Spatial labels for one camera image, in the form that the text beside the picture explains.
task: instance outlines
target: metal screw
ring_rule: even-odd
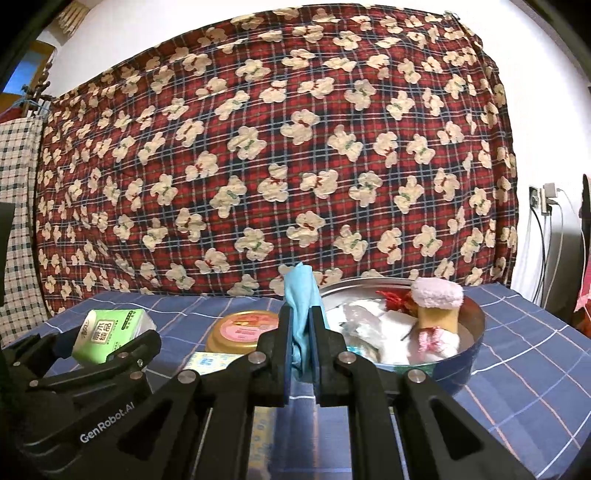
[[[353,362],[355,362],[355,360],[357,360],[357,355],[355,355],[353,352],[349,352],[347,350],[346,352],[339,353],[339,356],[337,358],[339,359],[339,361],[343,362],[344,364],[350,365]]]
[[[407,372],[408,379],[411,382],[415,383],[423,383],[427,378],[427,374],[423,370],[419,370],[418,368],[413,368]]]
[[[265,360],[267,360],[267,356],[263,352],[253,352],[248,355],[248,361],[255,365],[260,365]]]
[[[178,374],[177,380],[185,385],[193,383],[197,380],[197,374],[193,370],[183,370]]]

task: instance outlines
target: plaid curtain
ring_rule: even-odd
[[[0,202],[15,206],[4,269],[4,306],[0,307],[2,346],[47,320],[31,245],[35,171],[42,131],[42,120],[35,118],[0,124]]]
[[[180,35],[58,99],[38,174],[45,297],[281,295],[372,275],[507,284],[506,97],[452,14],[335,4]]]

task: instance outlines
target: green tissue pack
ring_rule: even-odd
[[[156,325],[143,309],[91,310],[74,343],[72,357],[80,365],[96,365],[122,345]]]

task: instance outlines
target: blue bowl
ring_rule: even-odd
[[[377,290],[395,288],[401,291],[410,290],[413,282],[406,278],[353,278],[333,283],[320,289],[320,296],[326,310],[337,307],[347,301],[361,299],[377,299]],[[386,365],[377,364],[384,370],[403,373],[411,368],[419,368],[430,375],[447,393],[457,393],[470,380],[472,365],[480,351],[485,330],[485,317],[482,309],[472,299],[464,298],[460,308],[459,322],[470,332],[474,344],[463,352],[435,363],[420,365]]]

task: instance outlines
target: light blue fabric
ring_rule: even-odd
[[[293,309],[292,370],[298,380],[310,382],[312,365],[308,311],[314,306],[321,307],[324,325],[328,328],[326,313],[311,266],[297,264],[285,275],[284,282],[285,302]]]

